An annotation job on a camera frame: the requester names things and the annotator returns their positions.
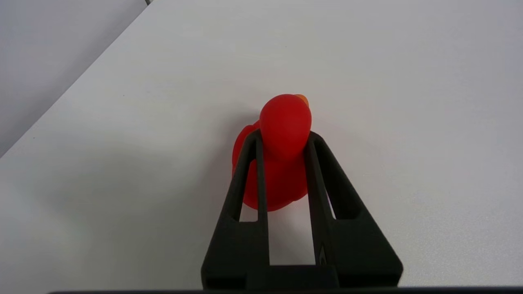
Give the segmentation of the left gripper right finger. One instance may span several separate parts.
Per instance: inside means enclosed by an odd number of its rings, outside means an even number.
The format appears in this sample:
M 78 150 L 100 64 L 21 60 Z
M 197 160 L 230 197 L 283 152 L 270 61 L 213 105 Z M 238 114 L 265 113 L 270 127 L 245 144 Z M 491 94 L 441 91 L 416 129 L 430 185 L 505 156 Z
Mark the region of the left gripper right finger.
M 311 132 L 304 151 L 316 264 L 342 288 L 397 287 L 403 264 L 325 140 Z

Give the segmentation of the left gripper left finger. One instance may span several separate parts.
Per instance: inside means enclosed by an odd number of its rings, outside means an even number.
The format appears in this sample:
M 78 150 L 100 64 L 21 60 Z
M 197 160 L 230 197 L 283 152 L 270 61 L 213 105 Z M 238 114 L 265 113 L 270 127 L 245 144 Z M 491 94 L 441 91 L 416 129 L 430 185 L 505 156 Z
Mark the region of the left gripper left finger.
M 204 290 L 245 290 L 248 276 L 269 266 L 268 209 L 263 140 L 250 133 L 228 187 L 217 225 L 201 267 Z M 257 171 L 257 219 L 241 222 L 241 208 L 251 162 Z

